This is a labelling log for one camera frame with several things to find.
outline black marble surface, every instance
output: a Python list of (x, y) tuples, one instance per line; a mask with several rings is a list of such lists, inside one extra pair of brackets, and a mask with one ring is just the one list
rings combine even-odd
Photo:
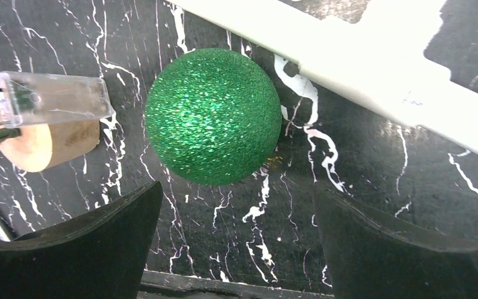
[[(318, 18), (333, 14), (353, 23), (367, 5), (284, 2)], [(443, 28), (425, 55), (478, 92), (478, 1), (449, 0), (442, 12)], [(143, 128), (146, 94), (157, 74), (183, 53), (205, 47), (232, 49), (260, 64), (278, 89), (286, 119), (270, 162), (229, 186), (200, 186), (170, 173)], [(310, 83), (281, 57), (168, 2), (2, 0), (0, 70), (101, 76), (116, 110), (101, 121), (95, 150), (42, 173), (25, 173), (0, 153), (0, 212), (18, 234), (160, 180), (165, 202), (147, 264), (160, 272), (331, 293), (313, 184), (478, 241), (477, 155)], [(304, 88), (292, 90), (296, 82)], [(77, 197), (83, 200), (69, 200)]]

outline glitter texture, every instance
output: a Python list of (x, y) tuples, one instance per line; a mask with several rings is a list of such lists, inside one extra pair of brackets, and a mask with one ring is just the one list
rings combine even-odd
[(162, 162), (200, 184), (251, 175), (281, 131), (279, 97), (267, 74), (225, 49), (196, 50), (169, 64), (153, 83), (145, 117)]

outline wooden cylinder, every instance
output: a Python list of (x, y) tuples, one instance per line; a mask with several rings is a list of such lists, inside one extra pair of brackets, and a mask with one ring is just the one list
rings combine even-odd
[(18, 168), (36, 173), (94, 149), (100, 141), (100, 121), (23, 126), (21, 133), (4, 140), (0, 150)]

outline transparent plastic housing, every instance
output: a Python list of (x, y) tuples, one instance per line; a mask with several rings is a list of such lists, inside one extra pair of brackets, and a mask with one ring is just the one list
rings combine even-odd
[(107, 118), (114, 114), (101, 78), (0, 72), (6, 128)]

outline green glitter ball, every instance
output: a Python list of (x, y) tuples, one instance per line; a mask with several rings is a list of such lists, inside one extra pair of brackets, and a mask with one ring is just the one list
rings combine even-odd
[(196, 50), (169, 64), (151, 87), (145, 117), (162, 162), (200, 184), (251, 175), (281, 131), (272, 81), (248, 57), (224, 49)]

